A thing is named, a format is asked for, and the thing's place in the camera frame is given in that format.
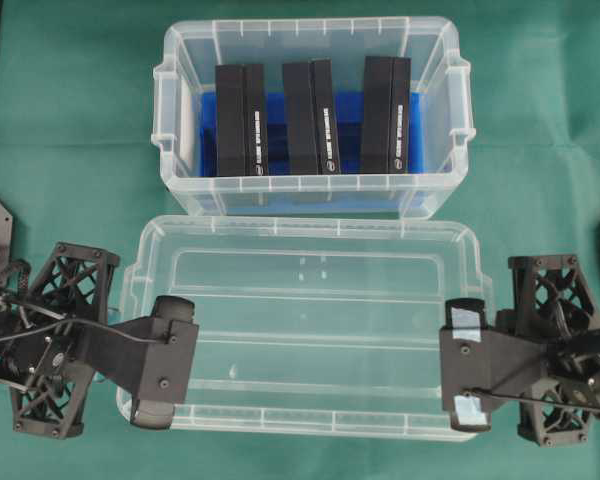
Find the screw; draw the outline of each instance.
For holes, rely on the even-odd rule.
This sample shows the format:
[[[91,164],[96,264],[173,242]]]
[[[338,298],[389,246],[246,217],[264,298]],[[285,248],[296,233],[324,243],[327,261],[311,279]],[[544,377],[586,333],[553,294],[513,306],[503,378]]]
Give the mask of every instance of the screw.
[[[580,403],[587,403],[587,397],[580,390],[574,390],[573,396],[576,397]]]
[[[51,365],[54,368],[58,368],[62,364],[63,361],[64,361],[64,353],[59,353],[55,357],[53,357],[53,360],[51,360]]]

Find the clear plastic storage box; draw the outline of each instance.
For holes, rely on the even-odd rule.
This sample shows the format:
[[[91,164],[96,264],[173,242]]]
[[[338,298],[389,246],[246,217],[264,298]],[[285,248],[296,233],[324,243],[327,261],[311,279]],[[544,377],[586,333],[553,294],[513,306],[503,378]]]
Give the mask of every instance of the clear plastic storage box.
[[[263,63],[267,91],[280,93],[283,63],[330,58],[337,94],[361,92],[366,55],[411,58],[423,173],[201,176],[202,99],[215,90],[216,65]],[[154,71],[151,139],[160,148],[160,174],[191,215],[390,212],[428,218],[467,174],[467,143],[475,135],[469,72],[458,32],[439,17],[177,23]]]
[[[122,317],[188,298],[200,325],[173,428],[461,441],[442,411],[444,302],[493,313],[478,242],[450,222],[164,216]],[[128,417],[130,397],[118,390]]]

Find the wire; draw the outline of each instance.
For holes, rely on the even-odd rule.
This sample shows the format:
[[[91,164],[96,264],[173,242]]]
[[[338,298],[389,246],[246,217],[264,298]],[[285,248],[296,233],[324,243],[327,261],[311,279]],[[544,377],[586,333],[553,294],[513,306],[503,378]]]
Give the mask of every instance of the wire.
[[[111,333],[113,335],[118,335],[120,337],[126,338],[132,342],[136,343],[165,343],[164,340],[154,339],[154,338],[140,338],[134,335],[122,332],[120,330],[116,330],[113,327],[108,325],[104,325],[102,323],[94,322],[92,320],[86,320],[84,318],[67,318],[65,320],[60,320],[51,325],[45,325],[44,327],[32,328],[31,330],[26,330],[24,332],[13,333],[11,335],[5,335],[0,337],[0,343],[9,342],[11,340],[18,340],[20,338],[29,337],[31,335],[37,335],[39,333],[48,332],[49,330],[54,330],[57,327],[61,327],[62,325],[69,325],[72,323],[78,323],[81,325],[85,325],[87,327],[99,328],[105,332]]]
[[[529,403],[535,405],[546,405],[548,407],[557,407],[557,408],[575,408],[578,410],[584,410],[591,413],[600,413],[600,408],[597,407],[588,407],[586,405],[574,405],[572,403],[559,403],[559,402],[549,402],[547,400],[541,400],[539,398],[528,398],[528,397],[517,397],[515,395],[503,395],[500,393],[492,393],[487,390],[473,389],[469,390],[472,395],[476,395],[478,397],[491,397],[498,400],[513,400],[515,402],[520,403]]]

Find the container wall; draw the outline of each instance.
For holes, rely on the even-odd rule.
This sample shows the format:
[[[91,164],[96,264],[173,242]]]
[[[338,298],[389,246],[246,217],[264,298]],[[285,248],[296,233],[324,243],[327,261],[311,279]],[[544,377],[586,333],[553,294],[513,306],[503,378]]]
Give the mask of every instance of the container wall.
[[[458,35],[438,17],[183,22],[165,37],[154,71],[154,131],[163,181],[198,215],[397,213],[428,218],[467,173],[475,135],[470,65]],[[422,94],[424,173],[404,175],[201,178],[201,95],[218,64],[265,65],[266,89],[282,91],[282,64],[330,58],[335,91],[361,91],[367,55],[412,59],[412,91]]]

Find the green mat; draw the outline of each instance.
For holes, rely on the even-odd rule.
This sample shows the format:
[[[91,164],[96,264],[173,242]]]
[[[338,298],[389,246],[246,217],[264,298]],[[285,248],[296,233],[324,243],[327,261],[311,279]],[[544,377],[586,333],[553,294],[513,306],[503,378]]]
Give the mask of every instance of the green mat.
[[[13,1],[0,32],[0,199],[15,255],[34,268],[58,240],[136,254],[142,227],[178,213],[150,145],[162,38],[185,19],[442,15],[472,63],[478,135],[465,182],[435,216],[471,227],[499,306],[509,255],[576,252],[600,303],[600,0]],[[121,272],[111,296],[119,298]],[[540,449],[517,408],[464,444],[213,432],[146,432],[94,385],[85,434],[11,431],[0,386],[0,478],[600,478],[586,445]]]

